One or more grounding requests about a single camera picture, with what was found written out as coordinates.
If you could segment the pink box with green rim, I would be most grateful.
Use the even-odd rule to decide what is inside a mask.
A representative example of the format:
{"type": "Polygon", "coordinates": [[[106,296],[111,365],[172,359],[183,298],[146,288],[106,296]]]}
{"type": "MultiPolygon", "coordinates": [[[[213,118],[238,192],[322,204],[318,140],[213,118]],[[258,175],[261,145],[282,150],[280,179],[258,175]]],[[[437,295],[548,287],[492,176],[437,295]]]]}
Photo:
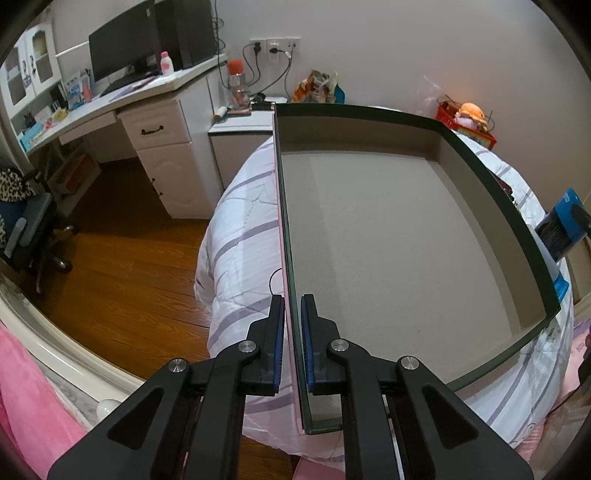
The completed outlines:
{"type": "Polygon", "coordinates": [[[339,333],[413,355],[455,390],[502,367],[559,313],[550,273],[493,173],[443,123],[378,107],[274,109],[283,274],[308,434],[341,426],[315,396],[305,295],[339,333]]]}

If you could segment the blue black cup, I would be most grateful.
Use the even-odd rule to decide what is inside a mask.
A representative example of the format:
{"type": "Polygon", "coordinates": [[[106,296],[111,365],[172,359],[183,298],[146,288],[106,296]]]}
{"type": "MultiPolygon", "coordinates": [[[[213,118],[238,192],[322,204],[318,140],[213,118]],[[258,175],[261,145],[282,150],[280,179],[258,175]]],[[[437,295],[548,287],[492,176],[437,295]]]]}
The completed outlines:
{"type": "Polygon", "coordinates": [[[577,193],[569,188],[535,227],[551,257],[558,262],[586,236],[590,236],[590,214],[577,193]]]}

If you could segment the pink blanket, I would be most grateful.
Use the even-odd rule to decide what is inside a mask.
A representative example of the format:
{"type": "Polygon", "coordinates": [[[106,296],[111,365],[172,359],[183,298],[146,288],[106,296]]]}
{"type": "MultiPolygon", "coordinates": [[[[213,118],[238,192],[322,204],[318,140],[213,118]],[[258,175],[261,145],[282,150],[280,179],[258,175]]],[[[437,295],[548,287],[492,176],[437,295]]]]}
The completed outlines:
{"type": "Polygon", "coordinates": [[[1,426],[20,457],[42,479],[87,433],[6,328],[1,329],[1,426]]]}

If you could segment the office chair with leopard cloth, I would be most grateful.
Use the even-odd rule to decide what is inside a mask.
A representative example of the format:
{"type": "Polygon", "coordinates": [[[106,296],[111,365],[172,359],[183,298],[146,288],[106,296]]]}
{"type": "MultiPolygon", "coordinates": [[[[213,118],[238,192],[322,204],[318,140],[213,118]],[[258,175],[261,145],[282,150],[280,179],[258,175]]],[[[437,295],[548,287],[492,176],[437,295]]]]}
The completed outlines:
{"type": "Polygon", "coordinates": [[[42,294],[44,274],[53,269],[67,274],[70,261],[61,247],[78,229],[60,214],[43,174],[21,172],[6,155],[1,156],[1,260],[17,274],[25,287],[42,294]]]}

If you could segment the white bedside cabinet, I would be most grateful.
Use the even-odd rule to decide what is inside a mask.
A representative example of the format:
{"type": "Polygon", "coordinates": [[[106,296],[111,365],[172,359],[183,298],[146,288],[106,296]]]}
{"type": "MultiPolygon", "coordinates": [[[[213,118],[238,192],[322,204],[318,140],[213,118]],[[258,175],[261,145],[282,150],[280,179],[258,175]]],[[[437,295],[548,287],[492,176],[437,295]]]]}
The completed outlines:
{"type": "Polygon", "coordinates": [[[273,104],[284,97],[256,102],[249,114],[227,114],[208,131],[223,189],[228,189],[249,156],[273,136],[273,104]]]}

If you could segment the white computer desk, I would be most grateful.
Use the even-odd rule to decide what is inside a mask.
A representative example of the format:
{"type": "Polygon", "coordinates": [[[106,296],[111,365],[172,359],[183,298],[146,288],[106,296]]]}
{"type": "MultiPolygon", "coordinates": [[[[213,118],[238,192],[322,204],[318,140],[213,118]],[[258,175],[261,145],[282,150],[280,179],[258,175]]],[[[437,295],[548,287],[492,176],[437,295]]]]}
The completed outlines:
{"type": "Polygon", "coordinates": [[[224,60],[213,57],[96,98],[42,133],[26,155],[120,122],[169,216],[209,219],[222,193],[208,131],[221,98],[217,67],[224,60]]]}

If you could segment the red storage box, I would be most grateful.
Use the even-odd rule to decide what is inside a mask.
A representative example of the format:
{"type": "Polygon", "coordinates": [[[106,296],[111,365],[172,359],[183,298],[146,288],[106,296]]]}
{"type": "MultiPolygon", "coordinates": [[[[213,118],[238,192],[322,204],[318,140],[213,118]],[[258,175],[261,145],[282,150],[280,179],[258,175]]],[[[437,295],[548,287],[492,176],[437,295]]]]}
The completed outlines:
{"type": "Polygon", "coordinates": [[[489,150],[497,144],[497,139],[490,132],[492,120],[475,103],[460,104],[451,99],[439,101],[436,119],[489,150]]]}

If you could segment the orange plush toy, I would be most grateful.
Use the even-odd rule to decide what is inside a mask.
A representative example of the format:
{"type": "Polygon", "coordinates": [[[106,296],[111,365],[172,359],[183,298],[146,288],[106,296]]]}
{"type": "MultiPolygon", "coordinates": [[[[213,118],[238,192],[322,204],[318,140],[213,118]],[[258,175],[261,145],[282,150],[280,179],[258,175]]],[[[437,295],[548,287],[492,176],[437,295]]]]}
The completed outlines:
{"type": "Polygon", "coordinates": [[[476,104],[466,102],[460,106],[454,116],[458,125],[472,130],[487,133],[489,130],[488,121],[483,110],[476,104]]]}

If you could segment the red lidded water bottle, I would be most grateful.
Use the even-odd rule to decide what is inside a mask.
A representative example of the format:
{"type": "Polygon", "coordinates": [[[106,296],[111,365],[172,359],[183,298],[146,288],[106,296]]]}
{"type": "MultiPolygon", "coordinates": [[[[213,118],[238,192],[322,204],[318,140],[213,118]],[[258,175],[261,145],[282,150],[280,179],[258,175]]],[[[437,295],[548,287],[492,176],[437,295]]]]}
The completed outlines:
{"type": "Polygon", "coordinates": [[[235,110],[249,108],[249,85],[245,78],[245,65],[241,59],[228,61],[228,85],[231,107],[235,110]]]}

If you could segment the colourful snack bags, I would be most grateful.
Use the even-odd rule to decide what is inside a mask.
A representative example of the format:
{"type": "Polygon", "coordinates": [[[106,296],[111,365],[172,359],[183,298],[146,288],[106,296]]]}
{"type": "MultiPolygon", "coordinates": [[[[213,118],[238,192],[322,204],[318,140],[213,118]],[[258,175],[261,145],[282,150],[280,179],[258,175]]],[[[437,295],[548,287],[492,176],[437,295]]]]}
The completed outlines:
{"type": "Polygon", "coordinates": [[[339,86],[337,71],[328,74],[313,70],[307,78],[297,84],[294,93],[290,95],[290,101],[295,103],[345,104],[346,94],[339,86]]]}

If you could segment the pink white bottle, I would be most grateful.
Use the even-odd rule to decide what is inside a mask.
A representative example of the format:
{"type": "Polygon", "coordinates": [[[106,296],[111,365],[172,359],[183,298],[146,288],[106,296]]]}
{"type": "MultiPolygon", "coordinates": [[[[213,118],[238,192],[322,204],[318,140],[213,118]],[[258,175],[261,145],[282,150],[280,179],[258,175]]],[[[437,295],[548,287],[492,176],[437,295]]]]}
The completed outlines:
{"type": "Polygon", "coordinates": [[[160,53],[160,72],[163,76],[169,76],[174,73],[173,62],[167,51],[160,53]]]}

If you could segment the black computer monitor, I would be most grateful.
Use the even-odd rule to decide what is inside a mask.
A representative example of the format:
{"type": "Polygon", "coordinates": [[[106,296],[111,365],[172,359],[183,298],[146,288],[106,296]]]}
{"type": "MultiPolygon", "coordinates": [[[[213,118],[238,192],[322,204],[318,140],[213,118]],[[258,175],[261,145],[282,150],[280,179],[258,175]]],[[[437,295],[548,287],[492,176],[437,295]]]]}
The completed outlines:
{"type": "Polygon", "coordinates": [[[143,1],[91,33],[89,51],[95,82],[125,71],[109,83],[102,96],[158,76],[161,47],[154,2],[143,1]]]}

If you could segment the white glass door cabinet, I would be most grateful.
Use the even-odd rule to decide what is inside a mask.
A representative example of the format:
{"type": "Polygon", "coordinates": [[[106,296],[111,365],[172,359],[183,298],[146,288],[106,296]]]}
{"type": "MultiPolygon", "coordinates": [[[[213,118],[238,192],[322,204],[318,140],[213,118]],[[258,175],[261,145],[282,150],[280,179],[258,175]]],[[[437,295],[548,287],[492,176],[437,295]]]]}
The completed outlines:
{"type": "Polygon", "coordinates": [[[60,81],[51,24],[27,29],[1,66],[1,93],[8,117],[12,119],[60,81]]]}

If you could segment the black computer tower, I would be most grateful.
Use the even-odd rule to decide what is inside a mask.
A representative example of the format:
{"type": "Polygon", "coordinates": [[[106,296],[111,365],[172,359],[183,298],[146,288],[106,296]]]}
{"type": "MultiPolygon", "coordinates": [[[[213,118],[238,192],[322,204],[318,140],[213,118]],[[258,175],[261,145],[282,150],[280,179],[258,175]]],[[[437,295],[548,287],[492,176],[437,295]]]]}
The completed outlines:
{"type": "Polygon", "coordinates": [[[175,71],[211,59],[216,53],[211,2],[165,0],[155,2],[160,46],[175,71]]]}

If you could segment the white wall socket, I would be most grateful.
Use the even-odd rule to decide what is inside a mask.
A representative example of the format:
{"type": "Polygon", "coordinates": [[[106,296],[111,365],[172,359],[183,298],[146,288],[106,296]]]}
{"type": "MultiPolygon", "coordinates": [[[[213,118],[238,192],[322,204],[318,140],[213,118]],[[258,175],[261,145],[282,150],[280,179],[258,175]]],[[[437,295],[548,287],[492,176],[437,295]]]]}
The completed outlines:
{"type": "Polygon", "coordinates": [[[259,44],[260,52],[267,57],[276,55],[277,50],[294,54],[301,45],[300,37],[283,37],[283,38],[252,38],[250,42],[259,44]]]}

